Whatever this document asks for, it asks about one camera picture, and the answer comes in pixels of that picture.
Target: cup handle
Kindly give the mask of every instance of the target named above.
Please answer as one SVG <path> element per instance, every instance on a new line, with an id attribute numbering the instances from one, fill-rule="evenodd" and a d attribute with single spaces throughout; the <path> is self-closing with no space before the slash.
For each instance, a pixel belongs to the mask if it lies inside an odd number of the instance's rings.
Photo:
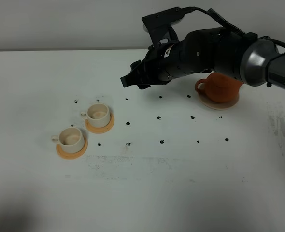
<path id="1" fill-rule="evenodd" d="M 201 83 L 206 83 L 207 82 L 207 79 L 200 79 L 198 80 L 196 83 L 195 83 L 195 91 L 198 92 L 198 93 L 202 93 L 202 94 L 205 94 L 205 90 L 204 89 L 200 89 L 199 88 L 199 85 Z"/>
<path id="2" fill-rule="evenodd" d="M 81 112 L 81 113 L 80 113 L 80 117 L 81 117 L 82 119 L 88 120 L 88 117 L 87 117 L 87 115 L 86 115 L 85 112 Z"/>
<path id="3" fill-rule="evenodd" d="M 51 141 L 54 142 L 55 144 L 59 144 L 60 143 L 57 135 L 51 136 Z"/>

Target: white wall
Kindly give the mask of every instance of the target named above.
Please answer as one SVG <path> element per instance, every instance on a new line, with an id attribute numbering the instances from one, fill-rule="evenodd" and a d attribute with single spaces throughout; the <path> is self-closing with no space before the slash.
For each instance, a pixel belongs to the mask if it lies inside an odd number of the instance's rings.
<path id="1" fill-rule="evenodd" d="M 245 32 L 285 41 L 285 0 L 0 0 L 0 49 L 147 47 L 141 18 L 175 6 L 212 7 Z M 197 12 L 175 29 L 183 39 L 216 26 Z"/>

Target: robotic arm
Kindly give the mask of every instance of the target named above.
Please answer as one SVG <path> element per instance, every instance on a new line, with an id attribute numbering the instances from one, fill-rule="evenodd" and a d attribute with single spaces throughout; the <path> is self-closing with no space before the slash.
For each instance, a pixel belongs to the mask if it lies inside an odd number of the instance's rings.
<path id="1" fill-rule="evenodd" d="M 196 10 L 222 27 L 193 31 L 179 41 L 171 25 Z M 267 82 L 268 87 L 274 84 L 285 89 L 285 53 L 280 54 L 276 47 L 285 48 L 281 41 L 246 34 L 213 9 L 175 7 L 143 17 L 142 21 L 153 45 L 146 57 L 132 63 L 131 72 L 121 77 L 123 87 L 145 89 L 193 73 L 215 71 L 250 86 Z"/>

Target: orange teapot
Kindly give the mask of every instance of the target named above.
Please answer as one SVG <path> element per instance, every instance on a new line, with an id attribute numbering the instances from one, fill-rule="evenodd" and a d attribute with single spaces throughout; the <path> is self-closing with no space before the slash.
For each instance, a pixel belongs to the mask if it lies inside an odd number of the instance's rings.
<path id="1" fill-rule="evenodd" d="M 205 83 L 205 89 L 199 88 L 201 83 Z M 213 72 L 207 79 L 200 79 L 195 83 L 195 91 L 207 95 L 214 102 L 226 103 L 237 97 L 242 84 L 240 81 Z"/>

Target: table surface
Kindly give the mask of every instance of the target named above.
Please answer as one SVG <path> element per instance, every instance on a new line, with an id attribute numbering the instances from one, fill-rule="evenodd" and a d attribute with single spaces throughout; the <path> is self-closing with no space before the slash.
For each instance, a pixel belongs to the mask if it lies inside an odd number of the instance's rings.
<path id="1" fill-rule="evenodd" d="M 123 88 L 145 53 L 0 52 L 0 224 L 7 215 L 26 231 L 285 232 L 285 91 L 243 85 L 235 107 L 216 111 L 194 91 L 203 73 Z M 80 118 L 97 100 L 115 117 L 104 134 Z M 66 160 L 50 137 L 72 124 L 88 148 Z"/>

